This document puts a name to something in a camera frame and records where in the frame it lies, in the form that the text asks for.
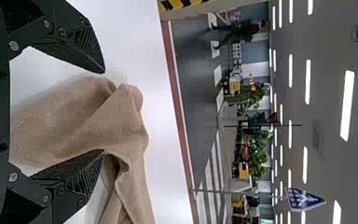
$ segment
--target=green plant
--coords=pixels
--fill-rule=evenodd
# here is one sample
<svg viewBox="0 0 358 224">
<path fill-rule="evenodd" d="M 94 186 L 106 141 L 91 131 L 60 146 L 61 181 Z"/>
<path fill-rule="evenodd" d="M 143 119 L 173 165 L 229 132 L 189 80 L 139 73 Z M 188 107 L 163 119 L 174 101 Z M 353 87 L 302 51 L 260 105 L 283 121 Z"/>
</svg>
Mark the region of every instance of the green plant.
<svg viewBox="0 0 358 224">
<path fill-rule="evenodd" d="M 235 96 L 227 96 L 226 101 L 229 105 L 244 104 L 246 108 L 253 107 L 257 109 L 260 107 L 259 102 L 263 98 L 266 88 L 264 83 L 255 82 L 252 91 L 252 85 L 241 85 L 241 93 Z"/>
<path fill-rule="evenodd" d="M 250 175 L 255 178 L 260 178 L 266 172 L 263 163 L 267 162 L 267 153 L 264 150 L 257 150 L 249 159 Z"/>
<path fill-rule="evenodd" d="M 272 137 L 272 133 L 269 131 L 259 131 L 250 140 L 250 152 L 251 154 L 257 150 L 263 150 L 266 146 L 266 141 Z"/>
</svg>

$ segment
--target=screw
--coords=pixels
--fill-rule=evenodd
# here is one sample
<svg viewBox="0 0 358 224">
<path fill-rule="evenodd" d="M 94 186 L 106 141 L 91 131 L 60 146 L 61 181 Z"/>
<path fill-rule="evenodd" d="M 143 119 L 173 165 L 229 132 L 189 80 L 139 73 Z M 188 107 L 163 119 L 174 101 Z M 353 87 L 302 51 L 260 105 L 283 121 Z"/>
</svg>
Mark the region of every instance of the screw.
<svg viewBox="0 0 358 224">
<path fill-rule="evenodd" d="M 50 201 L 50 197 L 48 195 L 45 195 L 45 197 L 43 198 L 43 203 L 48 203 L 48 201 Z"/>
<path fill-rule="evenodd" d="M 63 187 L 59 187 L 59 188 L 57 189 L 57 195 L 58 195 L 58 196 L 62 196 L 62 195 L 63 195 Z"/>
<path fill-rule="evenodd" d="M 19 179 L 19 175 L 17 173 L 11 173 L 8 182 L 14 183 L 17 181 L 17 179 Z"/>
<path fill-rule="evenodd" d="M 49 21 L 44 21 L 45 27 L 46 28 L 50 28 L 50 22 Z"/>
<path fill-rule="evenodd" d="M 77 206 L 78 207 L 83 207 L 84 206 L 84 199 L 79 199 L 79 201 L 77 202 Z"/>
<path fill-rule="evenodd" d="M 60 27 L 60 28 L 58 28 L 58 33 L 60 35 L 65 35 L 65 30 L 62 27 Z"/>
<path fill-rule="evenodd" d="M 20 46 L 16 41 L 10 41 L 8 44 L 10 45 L 11 50 L 17 51 L 20 49 Z"/>
<path fill-rule="evenodd" d="M 6 77 L 7 77 L 7 74 L 6 74 L 6 76 L 4 77 L 4 74 L 1 74 L 1 73 L 0 73 L 0 78 L 1 78 L 1 79 L 5 79 Z M 1 144 L 0 144 L 0 152 L 6 152 L 7 149 L 8 149 L 8 145 L 7 145 L 6 143 L 1 143 Z"/>
</svg>

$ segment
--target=person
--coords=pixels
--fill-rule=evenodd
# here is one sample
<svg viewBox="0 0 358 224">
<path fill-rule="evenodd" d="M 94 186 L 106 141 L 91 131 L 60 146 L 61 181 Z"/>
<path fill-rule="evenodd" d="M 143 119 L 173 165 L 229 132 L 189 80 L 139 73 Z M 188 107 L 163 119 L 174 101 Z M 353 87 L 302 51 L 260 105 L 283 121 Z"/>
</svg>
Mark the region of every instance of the person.
<svg viewBox="0 0 358 224">
<path fill-rule="evenodd" d="M 225 45 L 229 39 L 237 37 L 242 41 L 251 42 L 253 35 L 257 34 L 263 27 L 266 26 L 266 21 L 259 20 L 257 24 L 252 23 L 251 20 L 244 20 L 240 23 L 232 24 L 229 26 L 213 26 L 212 30 L 217 31 L 229 31 L 222 43 L 219 46 L 215 46 L 215 49 L 220 49 Z"/>
</svg>

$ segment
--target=yellow and black striped barrier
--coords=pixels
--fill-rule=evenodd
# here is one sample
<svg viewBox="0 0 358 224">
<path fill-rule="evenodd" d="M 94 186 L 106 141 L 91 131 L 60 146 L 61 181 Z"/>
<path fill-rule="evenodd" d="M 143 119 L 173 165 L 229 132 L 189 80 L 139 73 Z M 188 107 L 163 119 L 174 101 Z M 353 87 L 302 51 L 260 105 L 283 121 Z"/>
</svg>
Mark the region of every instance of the yellow and black striped barrier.
<svg viewBox="0 0 358 224">
<path fill-rule="evenodd" d="M 171 11 L 182 7 L 191 7 L 211 0 L 158 0 L 159 12 Z"/>
</svg>

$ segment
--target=white floor marking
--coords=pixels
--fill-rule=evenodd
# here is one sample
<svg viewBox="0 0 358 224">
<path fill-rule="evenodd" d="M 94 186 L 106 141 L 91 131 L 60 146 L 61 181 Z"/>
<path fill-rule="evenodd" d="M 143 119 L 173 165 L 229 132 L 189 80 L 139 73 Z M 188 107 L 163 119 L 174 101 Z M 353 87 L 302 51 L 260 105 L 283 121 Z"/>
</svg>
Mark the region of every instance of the white floor marking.
<svg viewBox="0 0 358 224">
<path fill-rule="evenodd" d="M 212 29 L 212 25 L 217 26 L 217 18 L 216 18 L 216 15 L 214 15 L 214 13 L 209 12 L 208 13 L 208 26 L 210 29 Z"/>
<path fill-rule="evenodd" d="M 215 49 L 214 47 L 219 46 L 219 41 L 212 40 L 211 41 L 211 53 L 212 58 L 216 58 L 220 56 L 220 49 Z"/>
<path fill-rule="evenodd" d="M 227 205 L 225 205 L 225 211 L 223 213 L 223 223 L 227 223 Z"/>
<path fill-rule="evenodd" d="M 351 105 L 353 97 L 354 72 L 345 72 L 344 98 L 342 103 L 340 136 L 348 142 L 351 127 Z"/>
<path fill-rule="evenodd" d="M 220 170 L 220 187 L 222 189 L 225 188 L 225 181 L 224 181 L 224 176 L 223 176 L 223 161 L 222 161 L 222 151 L 221 151 L 221 148 L 220 148 L 220 133 L 219 131 L 217 131 L 216 133 L 216 150 L 217 150 L 217 160 L 219 162 L 219 170 Z"/>
<path fill-rule="evenodd" d="M 199 192 L 197 194 L 197 210 L 199 212 L 199 222 L 200 224 L 206 224 L 207 218 L 206 218 L 206 211 L 205 211 L 205 199 L 204 199 L 204 193 Z"/>
<path fill-rule="evenodd" d="M 217 152 L 216 146 L 212 145 L 212 160 L 213 160 L 213 177 L 214 177 L 214 186 L 215 190 L 220 190 L 220 182 L 219 182 L 219 172 L 217 170 Z M 220 214 L 220 207 L 222 205 L 222 199 L 219 194 L 216 194 L 217 199 L 217 214 Z"/>
<path fill-rule="evenodd" d="M 224 100 L 225 100 L 225 95 L 223 94 L 223 88 L 222 88 L 222 90 L 220 90 L 219 94 L 216 97 L 217 113 L 220 112 L 220 108 L 222 108 L 222 104 Z"/>
<path fill-rule="evenodd" d="M 208 161 L 206 163 L 205 179 L 206 179 L 206 189 L 213 189 L 210 161 Z M 208 200 L 209 200 L 209 210 L 211 211 L 211 221 L 212 221 L 212 224 L 216 224 L 216 207 L 214 205 L 214 194 L 213 193 L 208 193 Z"/>
<path fill-rule="evenodd" d="M 214 76 L 214 85 L 217 86 L 219 84 L 220 80 L 222 79 L 222 65 L 219 64 L 214 70 L 213 70 L 213 76 Z"/>
<path fill-rule="evenodd" d="M 333 213 L 333 224 L 341 224 L 341 213 L 342 209 L 338 201 L 334 201 L 334 213 Z"/>
</svg>

